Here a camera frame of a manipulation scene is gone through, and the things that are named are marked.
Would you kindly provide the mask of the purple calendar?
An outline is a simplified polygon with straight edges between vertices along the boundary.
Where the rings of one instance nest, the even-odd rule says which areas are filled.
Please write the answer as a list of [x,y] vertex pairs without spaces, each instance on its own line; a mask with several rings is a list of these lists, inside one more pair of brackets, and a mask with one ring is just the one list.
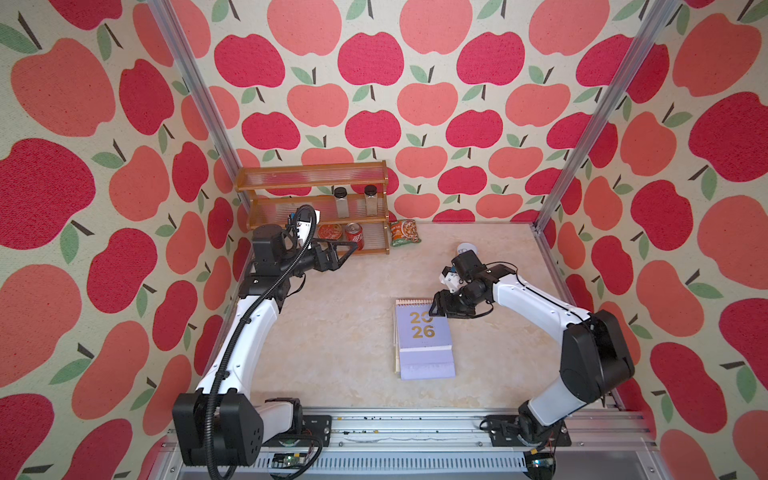
[[431,301],[395,302],[396,370],[406,381],[456,376],[453,340],[448,319],[430,313]]

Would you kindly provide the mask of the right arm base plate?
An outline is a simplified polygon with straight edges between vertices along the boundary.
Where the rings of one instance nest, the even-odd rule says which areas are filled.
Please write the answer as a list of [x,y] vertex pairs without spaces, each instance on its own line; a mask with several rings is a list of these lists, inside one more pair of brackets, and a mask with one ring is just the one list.
[[518,415],[488,415],[481,420],[479,429],[489,436],[493,447],[542,449],[572,445],[563,420],[548,427],[538,427],[536,423],[525,427],[524,423],[526,420],[519,420]]

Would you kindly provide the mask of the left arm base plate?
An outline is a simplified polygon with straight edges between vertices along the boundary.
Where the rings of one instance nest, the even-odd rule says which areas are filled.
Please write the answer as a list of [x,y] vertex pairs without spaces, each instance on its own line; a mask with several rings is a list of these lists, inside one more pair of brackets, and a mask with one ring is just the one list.
[[262,444],[272,448],[308,448],[312,443],[307,436],[322,441],[323,447],[330,444],[333,417],[330,415],[304,415],[301,431],[298,433],[283,433]]

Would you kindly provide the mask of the glass spice jar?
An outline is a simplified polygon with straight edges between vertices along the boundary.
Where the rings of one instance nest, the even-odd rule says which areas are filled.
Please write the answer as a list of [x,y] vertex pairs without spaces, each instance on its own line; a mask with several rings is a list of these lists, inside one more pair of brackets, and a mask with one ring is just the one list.
[[368,217],[378,216],[378,187],[373,184],[364,187],[365,208]]
[[333,189],[333,196],[335,200],[337,217],[339,219],[346,219],[350,216],[348,192],[345,187],[335,187]]

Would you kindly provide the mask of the right aluminium corner post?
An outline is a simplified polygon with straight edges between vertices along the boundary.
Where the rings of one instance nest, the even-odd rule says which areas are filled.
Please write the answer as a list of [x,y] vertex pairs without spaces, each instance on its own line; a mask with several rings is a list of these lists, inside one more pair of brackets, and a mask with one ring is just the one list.
[[639,69],[645,62],[652,47],[666,28],[670,20],[676,15],[676,10],[683,4],[682,1],[662,0],[655,1],[642,20],[640,29],[631,41],[627,53],[619,64],[612,81],[606,87],[605,94],[597,103],[576,148],[568,155],[564,168],[551,193],[547,196],[542,209],[532,224],[532,232],[535,236],[542,236],[546,225],[553,217],[556,208],[561,204],[562,198],[570,184],[575,179],[577,171],[587,156],[612,113],[620,102],[627,96],[627,90],[635,79]]

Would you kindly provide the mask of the aluminium corner post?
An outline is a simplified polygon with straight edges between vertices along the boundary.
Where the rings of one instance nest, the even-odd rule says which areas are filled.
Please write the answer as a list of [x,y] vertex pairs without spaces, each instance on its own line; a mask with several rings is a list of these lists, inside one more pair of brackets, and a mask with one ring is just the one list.
[[186,82],[189,92],[195,101],[201,119],[209,132],[210,139],[220,154],[220,158],[223,160],[233,184],[236,184],[237,174],[242,167],[240,158],[229,138],[213,95],[210,93],[209,87],[200,73],[197,59],[193,54],[172,2],[149,0],[148,4],[159,30],[174,57],[182,79]]
[[619,64],[612,81],[606,87],[605,94],[597,103],[576,148],[568,155],[564,168],[551,193],[547,196],[542,209],[532,224],[532,232],[535,236],[542,236],[546,225],[553,217],[556,208],[561,204],[562,198],[570,184],[575,179],[577,171],[587,156],[612,113],[620,102],[627,96],[627,90],[635,79],[639,69],[645,62],[652,47],[666,28],[670,20],[676,15],[676,10],[683,4],[682,1],[662,0],[655,1],[642,20],[640,29],[631,41],[627,53]]

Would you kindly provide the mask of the left glass spice jar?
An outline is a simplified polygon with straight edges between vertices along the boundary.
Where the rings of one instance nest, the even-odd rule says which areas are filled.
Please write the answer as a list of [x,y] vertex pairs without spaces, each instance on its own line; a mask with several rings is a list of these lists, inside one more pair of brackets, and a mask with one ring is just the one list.
[[345,187],[335,187],[333,189],[333,196],[335,200],[337,217],[339,219],[346,219],[350,216],[348,192]]

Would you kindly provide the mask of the right glass spice jar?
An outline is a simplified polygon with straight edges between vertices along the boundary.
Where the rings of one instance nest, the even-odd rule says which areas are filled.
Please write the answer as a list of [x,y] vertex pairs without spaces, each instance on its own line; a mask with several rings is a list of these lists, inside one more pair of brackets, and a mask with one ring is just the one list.
[[365,208],[368,217],[378,216],[378,187],[373,184],[364,187]]

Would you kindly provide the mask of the red soda can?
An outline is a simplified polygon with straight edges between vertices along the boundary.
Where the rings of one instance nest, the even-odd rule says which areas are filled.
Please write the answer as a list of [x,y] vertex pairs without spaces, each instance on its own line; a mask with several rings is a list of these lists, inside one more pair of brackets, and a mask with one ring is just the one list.
[[361,251],[364,248],[364,232],[362,226],[358,223],[348,223],[345,228],[345,235],[349,242],[356,245],[356,250]]

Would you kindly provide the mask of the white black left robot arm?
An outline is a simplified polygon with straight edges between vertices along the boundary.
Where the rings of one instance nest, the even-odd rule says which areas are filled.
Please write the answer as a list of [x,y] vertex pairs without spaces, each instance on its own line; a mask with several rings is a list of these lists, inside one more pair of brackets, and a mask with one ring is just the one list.
[[264,443],[306,442],[308,452],[292,465],[296,479],[319,459],[323,439],[306,432],[296,398],[277,398],[255,406],[251,400],[257,362],[292,294],[291,278],[310,270],[336,271],[356,251],[354,242],[319,239],[320,213],[304,204],[285,225],[266,224],[251,238],[252,259],[237,293],[235,315],[221,349],[191,393],[177,397],[172,418],[181,459],[203,467],[212,479],[231,479],[240,467],[253,466]]

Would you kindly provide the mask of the green orange snack packet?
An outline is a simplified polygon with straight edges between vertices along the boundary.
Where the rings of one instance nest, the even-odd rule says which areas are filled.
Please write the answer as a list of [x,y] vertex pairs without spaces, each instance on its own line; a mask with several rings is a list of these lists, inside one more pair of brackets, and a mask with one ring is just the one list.
[[417,222],[413,219],[403,219],[392,222],[390,224],[390,235],[392,247],[418,244],[421,242]]

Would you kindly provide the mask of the aluminium front rail frame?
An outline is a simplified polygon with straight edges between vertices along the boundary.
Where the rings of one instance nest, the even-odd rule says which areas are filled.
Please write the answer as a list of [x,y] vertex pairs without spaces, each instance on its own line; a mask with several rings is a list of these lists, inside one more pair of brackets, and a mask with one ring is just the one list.
[[539,449],[493,433],[503,409],[308,408],[324,428],[305,479],[669,479],[640,413],[589,406]]

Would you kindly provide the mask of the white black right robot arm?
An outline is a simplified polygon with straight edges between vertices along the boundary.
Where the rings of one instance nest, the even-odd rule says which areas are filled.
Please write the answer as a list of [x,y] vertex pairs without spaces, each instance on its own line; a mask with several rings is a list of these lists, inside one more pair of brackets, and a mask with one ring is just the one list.
[[509,262],[486,265],[468,250],[444,267],[445,288],[433,297],[432,316],[478,319],[477,306],[506,307],[539,327],[561,347],[559,376],[521,404],[501,431],[521,444],[538,447],[554,435],[570,414],[603,399],[630,380],[635,365],[618,319],[606,310],[565,303],[533,286]]

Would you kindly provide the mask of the flat red tin can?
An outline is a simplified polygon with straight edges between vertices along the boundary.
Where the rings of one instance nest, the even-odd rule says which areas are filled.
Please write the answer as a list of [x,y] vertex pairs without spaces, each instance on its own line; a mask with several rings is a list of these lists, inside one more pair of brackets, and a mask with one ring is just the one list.
[[343,239],[344,229],[340,224],[325,224],[317,229],[316,237],[318,239],[341,241]]

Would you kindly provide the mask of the small yellow pull-tab can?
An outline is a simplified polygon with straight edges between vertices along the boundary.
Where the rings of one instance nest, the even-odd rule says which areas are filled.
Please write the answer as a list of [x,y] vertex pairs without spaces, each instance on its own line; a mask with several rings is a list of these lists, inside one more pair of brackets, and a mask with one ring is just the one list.
[[477,248],[476,245],[474,245],[472,243],[469,243],[469,242],[463,242],[463,243],[460,243],[458,245],[458,247],[457,247],[457,253],[458,254],[462,254],[462,253],[465,253],[467,251],[472,251],[475,254],[477,254],[478,253],[478,248]]

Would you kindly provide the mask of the pink calendar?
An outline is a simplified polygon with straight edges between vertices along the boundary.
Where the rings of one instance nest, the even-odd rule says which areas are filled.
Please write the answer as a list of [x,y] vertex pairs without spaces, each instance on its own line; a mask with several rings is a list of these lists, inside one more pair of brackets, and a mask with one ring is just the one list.
[[420,354],[432,346],[424,328],[433,333],[431,317],[428,315],[431,301],[428,299],[397,299],[394,308],[394,351],[395,371],[403,375],[404,364],[409,357]]

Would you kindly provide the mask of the left aluminium corner post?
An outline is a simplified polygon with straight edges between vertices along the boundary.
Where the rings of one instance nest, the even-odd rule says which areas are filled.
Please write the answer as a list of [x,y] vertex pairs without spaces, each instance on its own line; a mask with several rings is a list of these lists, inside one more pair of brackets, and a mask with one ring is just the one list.
[[209,87],[200,73],[197,59],[193,54],[172,2],[149,0],[148,4],[159,30],[174,57],[182,79],[186,82],[189,92],[195,101],[201,119],[209,132],[210,139],[220,154],[220,158],[223,160],[233,184],[236,184],[237,174],[242,167],[240,158],[229,138],[213,95],[210,93]]

